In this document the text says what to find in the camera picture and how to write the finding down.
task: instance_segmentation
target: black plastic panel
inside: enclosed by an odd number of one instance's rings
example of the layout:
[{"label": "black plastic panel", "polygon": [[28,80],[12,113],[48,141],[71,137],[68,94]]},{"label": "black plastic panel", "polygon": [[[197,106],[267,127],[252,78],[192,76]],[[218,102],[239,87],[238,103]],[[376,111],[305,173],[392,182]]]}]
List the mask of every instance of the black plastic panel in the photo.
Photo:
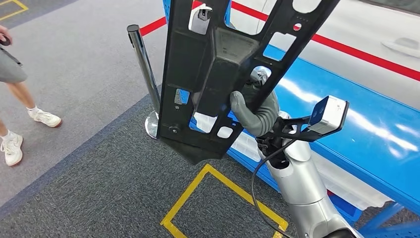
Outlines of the black plastic panel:
[{"label": "black plastic panel", "polygon": [[[310,13],[299,13],[292,0],[278,0],[262,31],[248,35],[228,28],[224,16],[229,0],[202,0],[212,8],[205,35],[188,29],[192,0],[171,0],[158,137],[192,163],[221,158],[238,135],[242,126],[227,117],[229,94],[241,91],[256,66],[271,70],[271,76],[248,103],[255,111],[275,88],[287,69],[311,37],[330,15],[339,0],[322,0]],[[299,31],[293,30],[301,23]],[[275,32],[291,34],[294,43],[281,61],[263,56]],[[175,105],[177,89],[190,92],[188,103]],[[210,133],[189,128],[194,112],[217,116]],[[233,129],[229,138],[219,138],[223,126]]]}]

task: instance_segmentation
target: gray shorts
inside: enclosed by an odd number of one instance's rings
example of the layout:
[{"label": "gray shorts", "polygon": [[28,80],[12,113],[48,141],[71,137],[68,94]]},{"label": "gray shorts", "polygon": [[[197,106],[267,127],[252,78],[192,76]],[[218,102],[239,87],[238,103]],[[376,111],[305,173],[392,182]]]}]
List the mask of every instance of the gray shorts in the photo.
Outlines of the gray shorts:
[{"label": "gray shorts", "polygon": [[20,83],[26,78],[21,63],[5,49],[0,48],[0,82]]}]

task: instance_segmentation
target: stanchion post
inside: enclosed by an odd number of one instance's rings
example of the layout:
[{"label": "stanchion post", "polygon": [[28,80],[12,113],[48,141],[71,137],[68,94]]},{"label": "stanchion post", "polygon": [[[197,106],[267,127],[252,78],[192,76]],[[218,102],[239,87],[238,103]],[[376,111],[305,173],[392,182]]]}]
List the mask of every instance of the stanchion post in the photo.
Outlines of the stanchion post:
[{"label": "stanchion post", "polygon": [[139,61],[147,90],[149,91],[150,98],[152,99],[153,107],[155,108],[155,110],[151,112],[146,118],[146,132],[150,137],[156,139],[158,133],[158,114],[160,109],[160,96],[158,87],[156,86],[155,77],[153,76],[152,67],[150,66],[150,61],[149,57],[147,56],[143,38],[140,35],[139,25],[129,25],[127,27],[127,32],[130,38],[130,42],[133,45],[134,52],[136,53],[137,60]]}]

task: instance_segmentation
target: shoe lace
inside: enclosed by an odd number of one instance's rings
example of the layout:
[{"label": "shoe lace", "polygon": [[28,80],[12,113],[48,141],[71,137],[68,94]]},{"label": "shoe lace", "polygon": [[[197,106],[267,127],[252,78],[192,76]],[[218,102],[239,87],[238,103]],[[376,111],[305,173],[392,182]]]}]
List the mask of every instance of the shoe lace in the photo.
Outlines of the shoe lace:
[{"label": "shoe lace", "polygon": [[3,141],[3,143],[0,146],[0,151],[6,152],[6,154],[10,155],[16,152],[15,150],[16,146],[14,144],[13,140]]},{"label": "shoe lace", "polygon": [[39,119],[41,120],[49,120],[51,119],[51,113],[47,112],[38,112]]}]

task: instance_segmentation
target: stanchion base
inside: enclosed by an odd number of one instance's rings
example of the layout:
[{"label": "stanchion base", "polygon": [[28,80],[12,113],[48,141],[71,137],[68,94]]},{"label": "stanchion base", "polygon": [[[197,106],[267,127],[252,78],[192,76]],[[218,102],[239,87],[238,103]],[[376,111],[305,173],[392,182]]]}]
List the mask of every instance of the stanchion base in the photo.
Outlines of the stanchion base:
[{"label": "stanchion base", "polygon": [[158,121],[159,117],[155,111],[151,112],[145,121],[146,132],[153,139],[156,139],[158,134]]}]

